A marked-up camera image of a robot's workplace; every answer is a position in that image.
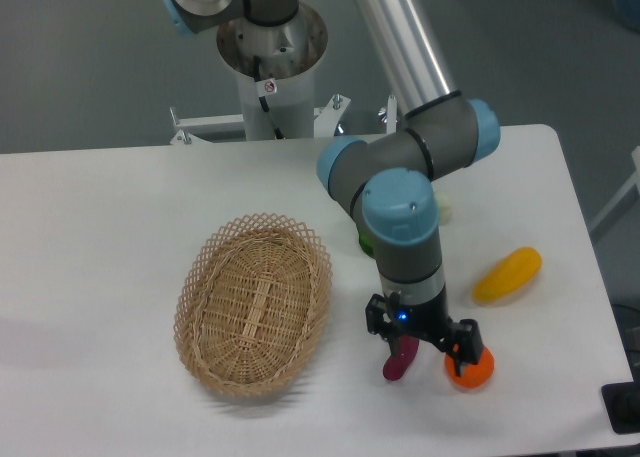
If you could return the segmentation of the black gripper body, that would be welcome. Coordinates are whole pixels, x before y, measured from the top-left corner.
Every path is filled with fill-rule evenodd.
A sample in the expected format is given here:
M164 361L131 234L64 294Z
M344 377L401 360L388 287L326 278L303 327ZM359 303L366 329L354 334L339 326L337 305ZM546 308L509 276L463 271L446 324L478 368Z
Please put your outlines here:
M449 332L449 313L446 286L432 299L423 303L410 303L399 291L384 287L388 329L382 339L409 335L425 341L440 341Z

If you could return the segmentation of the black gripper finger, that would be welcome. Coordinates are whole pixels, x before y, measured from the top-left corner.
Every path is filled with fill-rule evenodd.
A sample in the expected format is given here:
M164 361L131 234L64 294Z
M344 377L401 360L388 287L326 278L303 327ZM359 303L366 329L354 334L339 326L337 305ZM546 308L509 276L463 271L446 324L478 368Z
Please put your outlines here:
M367 331L378 335L386 342L393 357L400 355L400 333L398 327L387 315L387 305L383 296L373 294L365 307Z
M464 365L477 365L484 352L479 324L473 319L448 321L447 332L436 342L436 348L453 361L454 375L462 376Z

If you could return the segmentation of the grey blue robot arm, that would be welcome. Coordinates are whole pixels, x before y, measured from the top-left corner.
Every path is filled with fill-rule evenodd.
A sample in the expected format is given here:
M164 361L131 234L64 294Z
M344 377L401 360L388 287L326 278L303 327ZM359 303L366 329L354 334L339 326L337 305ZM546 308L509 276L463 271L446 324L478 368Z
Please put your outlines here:
M239 80L246 137L308 137L311 87L305 75L327 44L319 16L300 0L163 0L185 33L217 32L221 57ZM421 342L456 374L486 364L470 319L454 321L446 284L433 182L489 156L500 125L489 106L464 98L415 0L355 0L404 114L400 130L371 143L341 137L316 167L330 197L373 250L382 291L365 309L368 331L390 348L383 374L403 377Z

